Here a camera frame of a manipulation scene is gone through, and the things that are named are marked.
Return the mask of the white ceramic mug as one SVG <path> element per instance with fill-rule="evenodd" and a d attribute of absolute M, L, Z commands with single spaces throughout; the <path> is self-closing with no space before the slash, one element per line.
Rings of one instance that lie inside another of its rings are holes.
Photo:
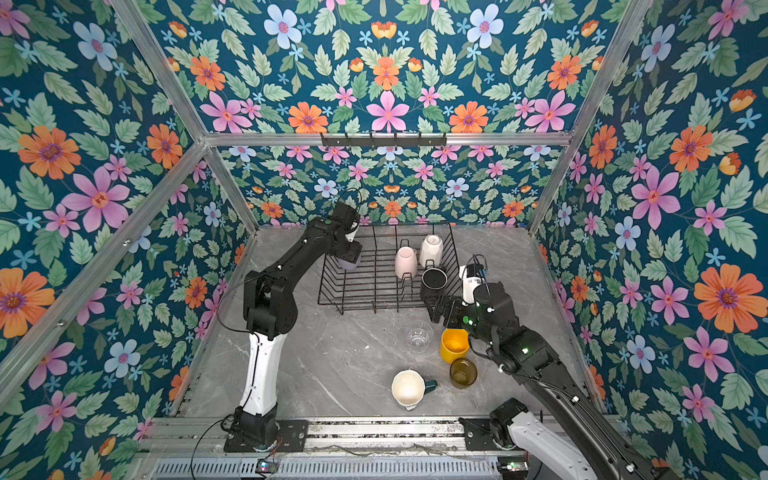
<path fill-rule="evenodd" d="M 444 250 L 442 238 L 436 234 L 427 235 L 419 251 L 419 263 L 422 268 L 437 268 L 441 264 Z"/>

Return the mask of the clear glass cup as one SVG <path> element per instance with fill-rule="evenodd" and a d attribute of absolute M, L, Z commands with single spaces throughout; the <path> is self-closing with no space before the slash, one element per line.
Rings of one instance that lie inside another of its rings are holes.
<path fill-rule="evenodd" d="M 433 329 L 430 323 L 412 323 L 404 329 L 405 345 L 414 354 L 426 353 L 430 348 L 432 337 Z"/>

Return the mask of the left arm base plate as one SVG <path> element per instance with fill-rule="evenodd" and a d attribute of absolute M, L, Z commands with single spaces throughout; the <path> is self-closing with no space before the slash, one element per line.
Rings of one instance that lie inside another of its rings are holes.
<path fill-rule="evenodd" d="M 227 453 L 295 453 L 304 450 L 308 438 L 306 420 L 269 420 L 255 424 L 243 419 L 229 428 L 223 450 Z"/>

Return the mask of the black hook rail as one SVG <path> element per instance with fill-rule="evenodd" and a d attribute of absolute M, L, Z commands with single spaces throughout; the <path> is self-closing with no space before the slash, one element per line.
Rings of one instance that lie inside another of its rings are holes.
<path fill-rule="evenodd" d="M 393 134 L 321 134 L 321 145 L 324 147 L 442 147 L 448 145 L 446 135 L 422 133 L 393 133 Z"/>

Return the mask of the lilac plastic tumbler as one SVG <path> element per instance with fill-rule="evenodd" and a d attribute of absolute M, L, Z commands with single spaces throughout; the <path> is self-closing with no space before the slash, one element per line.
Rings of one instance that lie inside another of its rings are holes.
<path fill-rule="evenodd" d="M 346 253 L 336 257 L 338 265 L 341 269 L 346 271 L 356 269 L 360 263 L 361 252 L 362 245 L 359 242 L 354 241 Z"/>

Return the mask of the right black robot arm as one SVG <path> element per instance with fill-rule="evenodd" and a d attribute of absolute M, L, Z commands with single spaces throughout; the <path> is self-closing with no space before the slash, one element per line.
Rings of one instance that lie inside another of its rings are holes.
<path fill-rule="evenodd" d="M 547 341 L 521 325 L 502 283 L 480 284 L 471 300 L 433 287 L 423 287 L 422 297 L 430 313 L 485 342 L 486 357 L 531 393 L 564 431 L 552 432 L 522 402 L 510 399 L 489 416 L 498 446 L 527 451 L 561 479 L 675 478 L 671 468 L 653 465 L 624 439 Z"/>

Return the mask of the black mug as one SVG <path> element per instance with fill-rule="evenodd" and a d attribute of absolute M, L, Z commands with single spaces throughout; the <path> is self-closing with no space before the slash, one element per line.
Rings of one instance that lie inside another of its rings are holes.
<path fill-rule="evenodd" d="M 421 277 L 420 296 L 423 300 L 437 298 L 445 294 L 448 285 L 448 276 L 440 268 L 427 268 Z"/>

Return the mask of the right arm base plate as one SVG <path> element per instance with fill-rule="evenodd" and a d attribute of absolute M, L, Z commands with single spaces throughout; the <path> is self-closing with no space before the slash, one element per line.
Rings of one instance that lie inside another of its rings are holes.
<path fill-rule="evenodd" d="M 515 444 L 509 432 L 498 420 L 460 417 L 464 428 L 465 448 L 468 451 L 510 450 Z"/>

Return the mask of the aluminium mounting rail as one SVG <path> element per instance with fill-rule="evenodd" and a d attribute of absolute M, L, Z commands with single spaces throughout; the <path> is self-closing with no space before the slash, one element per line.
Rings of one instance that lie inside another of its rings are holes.
<path fill-rule="evenodd" d="M 502 451 L 468 451 L 460 416 L 373 416 L 313 417 L 302 452 L 227 453 L 223 450 L 228 430 L 216 418 L 169 418 L 157 420 L 151 433 L 139 441 L 136 458 L 260 458 L 267 454 L 375 456 L 449 456 L 482 457 L 528 455 L 568 446 L 585 452 L 586 448 L 570 438 L 551 415 L 544 415 L 533 429 L 533 438 L 522 447 Z"/>

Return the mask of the yellow mug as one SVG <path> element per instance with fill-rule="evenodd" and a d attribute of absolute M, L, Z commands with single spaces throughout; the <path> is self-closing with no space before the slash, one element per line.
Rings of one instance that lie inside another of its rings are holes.
<path fill-rule="evenodd" d="M 440 357 L 448 364 L 465 358 L 469 345 L 469 333 L 464 329 L 447 328 L 443 331 L 440 338 Z"/>

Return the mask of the amber glass cup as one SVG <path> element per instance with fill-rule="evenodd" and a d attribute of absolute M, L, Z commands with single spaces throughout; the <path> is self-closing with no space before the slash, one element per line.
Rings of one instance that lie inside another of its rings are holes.
<path fill-rule="evenodd" d="M 458 358 L 451 363 L 449 376 L 451 384 L 455 388 L 465 389 L 477 381 L 478 370 L 468 358 Z"/>

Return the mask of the dark green mug cream inside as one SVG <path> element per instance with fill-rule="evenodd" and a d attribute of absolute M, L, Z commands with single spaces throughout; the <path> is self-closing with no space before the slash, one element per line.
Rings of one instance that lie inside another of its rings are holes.
<path fill-rule="evenodd" d="M 418 372 L 408 369 L 398 372 L 391 383 L 395 401 L 407 411 L 412 411 L 424 396 L 438 387 L 436 380 L 425 380 Z"/>

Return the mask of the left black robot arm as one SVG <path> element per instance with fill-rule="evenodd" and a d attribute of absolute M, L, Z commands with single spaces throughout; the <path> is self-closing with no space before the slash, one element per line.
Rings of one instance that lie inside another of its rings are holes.
<path fill-rule="evenodd" d="M 275 262 L 245 277 L 243 318 L 249 363 L 242 398 L 229 427 L 226 449 L 266 451 L 279 443 L 277 377 L 287 334 L 298 319 L 294 290 L 315 262 L 327 255 L 359 259 L 355 240 L 360 214 L 339 202 L 328 217 L 310 220 L 302 235 Z"/>

